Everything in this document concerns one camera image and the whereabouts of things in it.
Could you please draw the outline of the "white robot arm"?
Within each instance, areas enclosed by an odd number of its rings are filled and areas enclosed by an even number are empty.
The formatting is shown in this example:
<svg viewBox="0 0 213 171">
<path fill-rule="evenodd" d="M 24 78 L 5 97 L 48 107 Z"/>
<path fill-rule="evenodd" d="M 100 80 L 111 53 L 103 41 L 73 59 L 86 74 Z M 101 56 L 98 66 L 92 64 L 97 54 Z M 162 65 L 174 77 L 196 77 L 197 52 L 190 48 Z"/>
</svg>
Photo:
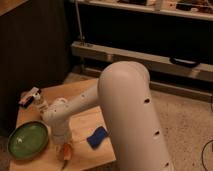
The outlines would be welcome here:
<svg viewBox="0 0 213 171">
<path fill-rule="evenodd" d="M 70 101 L 57 99 L 42 119 L 55 142 L 69 137 L 69 118 L 99 106 L 120 171 L 174 171 L 158 115 L 150 76 L 138 62 L 121 61 L 105 68 L 97 83 Z"/>
</svg>

